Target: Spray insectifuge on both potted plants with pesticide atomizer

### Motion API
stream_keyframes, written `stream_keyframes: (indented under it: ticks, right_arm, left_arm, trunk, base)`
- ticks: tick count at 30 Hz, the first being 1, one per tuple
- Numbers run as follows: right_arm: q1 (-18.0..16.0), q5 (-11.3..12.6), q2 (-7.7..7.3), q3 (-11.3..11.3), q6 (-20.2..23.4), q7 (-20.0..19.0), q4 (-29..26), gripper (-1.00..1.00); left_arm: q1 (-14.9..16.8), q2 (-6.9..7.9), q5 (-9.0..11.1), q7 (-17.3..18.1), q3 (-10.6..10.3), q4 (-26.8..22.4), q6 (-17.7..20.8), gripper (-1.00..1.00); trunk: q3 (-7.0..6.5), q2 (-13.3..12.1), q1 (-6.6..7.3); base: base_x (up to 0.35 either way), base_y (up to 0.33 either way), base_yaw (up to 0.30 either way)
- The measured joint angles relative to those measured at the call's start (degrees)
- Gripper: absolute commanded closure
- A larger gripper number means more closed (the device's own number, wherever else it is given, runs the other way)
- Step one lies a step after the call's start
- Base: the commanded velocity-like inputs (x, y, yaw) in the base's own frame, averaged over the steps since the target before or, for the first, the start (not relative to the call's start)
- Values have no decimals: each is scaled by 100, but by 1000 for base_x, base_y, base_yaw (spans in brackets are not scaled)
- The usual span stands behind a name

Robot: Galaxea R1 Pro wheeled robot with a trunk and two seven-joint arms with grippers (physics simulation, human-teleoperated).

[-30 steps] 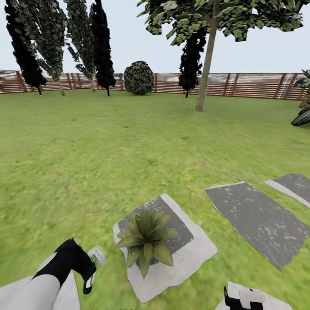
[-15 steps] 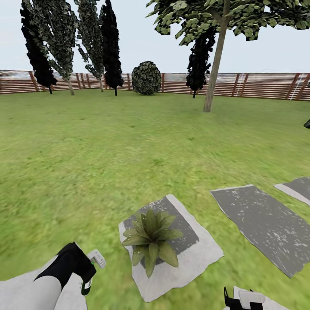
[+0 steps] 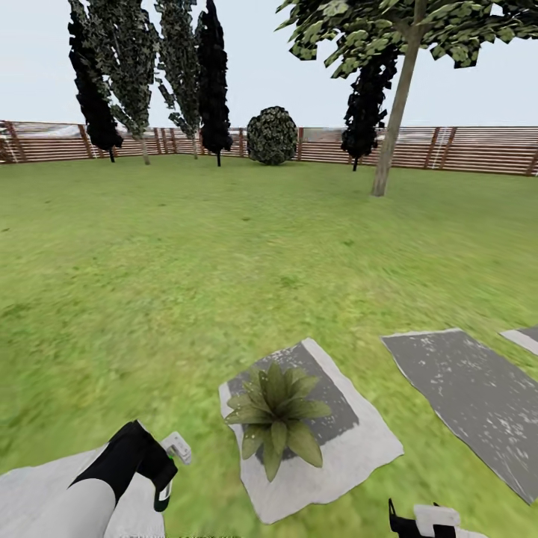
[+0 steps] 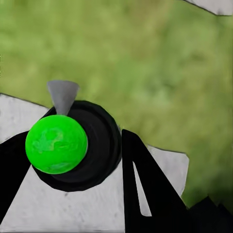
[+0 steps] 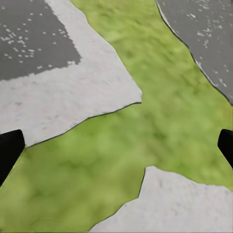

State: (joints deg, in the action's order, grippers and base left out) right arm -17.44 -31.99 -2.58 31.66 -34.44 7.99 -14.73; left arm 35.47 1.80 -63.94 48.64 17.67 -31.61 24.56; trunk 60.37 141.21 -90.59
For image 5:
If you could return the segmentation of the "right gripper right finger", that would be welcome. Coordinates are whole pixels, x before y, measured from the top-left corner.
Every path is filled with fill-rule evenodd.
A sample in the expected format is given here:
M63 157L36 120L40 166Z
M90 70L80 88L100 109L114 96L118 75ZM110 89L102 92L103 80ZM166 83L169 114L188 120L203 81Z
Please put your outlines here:
M222 129L217 145L233 168L233 131Z

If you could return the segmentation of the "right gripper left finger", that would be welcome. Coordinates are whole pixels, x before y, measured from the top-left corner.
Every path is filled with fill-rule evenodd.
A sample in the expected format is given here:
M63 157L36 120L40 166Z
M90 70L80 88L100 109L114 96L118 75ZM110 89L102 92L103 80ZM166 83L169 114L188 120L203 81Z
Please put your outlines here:
M0 187L25 148L21 129L0 135Z

